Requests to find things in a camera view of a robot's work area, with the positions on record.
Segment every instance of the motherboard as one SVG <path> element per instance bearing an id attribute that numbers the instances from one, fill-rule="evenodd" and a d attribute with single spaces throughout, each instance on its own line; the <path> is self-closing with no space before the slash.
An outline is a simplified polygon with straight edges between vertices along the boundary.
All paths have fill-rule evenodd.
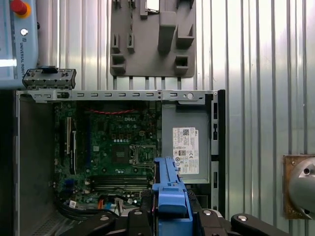
<path id="1" fill-rule="evenodd" d="M 100 197 L 130 202 L 153 183 L 160 153 L 155 102 L 55 104 L 54 189 L 60 199 L 97 204 Z"/>

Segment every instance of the red cable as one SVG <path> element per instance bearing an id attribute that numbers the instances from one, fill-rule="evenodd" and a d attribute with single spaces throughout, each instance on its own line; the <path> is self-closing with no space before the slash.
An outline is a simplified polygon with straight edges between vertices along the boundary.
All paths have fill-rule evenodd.
<path id="1" fill-rule="evenodd" d="M 121 114 L 126 114 L 135 111 L 134 109 L 132 110 L 126 110 L 126 111 L 121 111 L 121 112 L 101 112 L 93 109 L 88 109 L 90 112 L 100 114 L 100 115 L 121 115 Z"/>

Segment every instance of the red emergency stop button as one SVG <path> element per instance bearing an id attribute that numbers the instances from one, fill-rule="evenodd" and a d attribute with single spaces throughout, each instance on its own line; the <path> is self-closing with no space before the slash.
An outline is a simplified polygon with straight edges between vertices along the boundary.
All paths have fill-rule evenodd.
<path id="1" fill-rule="evenodd" d="M 26 16 L 30 11 L 28 4 L 21 0 L 13 0 L 11 2 L 11 10 L 19 16 Z"/>

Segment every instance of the white label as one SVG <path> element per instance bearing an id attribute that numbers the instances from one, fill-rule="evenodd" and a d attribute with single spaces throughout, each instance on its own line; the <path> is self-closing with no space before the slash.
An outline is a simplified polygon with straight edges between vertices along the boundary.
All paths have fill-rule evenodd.
<path id="1" fill-rule="evenodd" d="M 70 201 L 69 207 L 75 209 L 75 205 L 77 205 L 77 202 L 75 201 Z"/>
<path id="2" fill-rule="evenodd" d="M 194 127 L 173 128 L 173 158 L 180 174 L 199 173 L 198 134 Z"/>

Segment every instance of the corrugated metal wall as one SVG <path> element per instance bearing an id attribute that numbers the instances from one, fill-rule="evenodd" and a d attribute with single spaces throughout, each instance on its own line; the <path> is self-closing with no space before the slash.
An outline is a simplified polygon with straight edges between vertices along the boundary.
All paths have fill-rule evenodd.
<path id="1" fill-rule="evenodd" d="M 282 217 L 281 161 L 315 153 L 315 0 L 196 0 L 196 75 L 182 79 L 109 74 L 111 1 L 37 6 L 40 63 L 76 68 L 76 89 L 226 89 L 227 214 L 315 234 Z"/>

